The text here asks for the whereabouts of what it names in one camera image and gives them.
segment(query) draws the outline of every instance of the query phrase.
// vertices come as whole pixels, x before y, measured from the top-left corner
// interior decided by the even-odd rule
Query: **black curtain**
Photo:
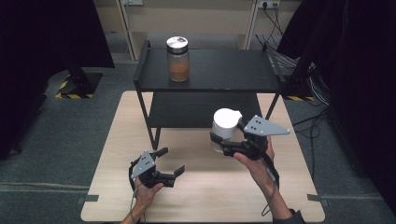
[[[0,1],[0,159],[48,79],[81,67],[114,67],[92,0]]]
[[[318,66],[330,87],[329,113],[347,154],[394,214],[395,11],[396,1],[389,0],[304,0],[277,50]]]

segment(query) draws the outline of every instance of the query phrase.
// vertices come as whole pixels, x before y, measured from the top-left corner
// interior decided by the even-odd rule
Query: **metal bracket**
[[[258,136],[289,134],[290,129],[285,129],[273,122],[255,115],[245,126],[244,132]]]
[[[138,177],[139,175],[143,174],[153,166],[155,166],[155,161],[154,159],[152,159],[149,152],[145,150],[143,152],[143,155],[140,157],[140,160],[137,163],[136,168],[134,168],[134,172],[132,173],[131,178]]]

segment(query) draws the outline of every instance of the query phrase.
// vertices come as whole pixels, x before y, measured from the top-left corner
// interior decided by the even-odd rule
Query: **jar lid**
[[[166,41],[168,52],[182,54],[189,49],[189,41],[182,36],[173,36]]]

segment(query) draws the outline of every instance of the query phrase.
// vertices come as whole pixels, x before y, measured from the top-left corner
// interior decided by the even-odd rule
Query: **glass jar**
[[[190,76],[189,42],[185,37],[174,36],[166,41],[169,77],[175,82],[185,81]]]

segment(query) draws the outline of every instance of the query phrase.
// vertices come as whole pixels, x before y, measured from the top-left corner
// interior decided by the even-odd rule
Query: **lower shelf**
[[[148,122],[151,128],[211,128],[221,108],[239,110],[243,121],[262,117],[254,92],[154,92]]]

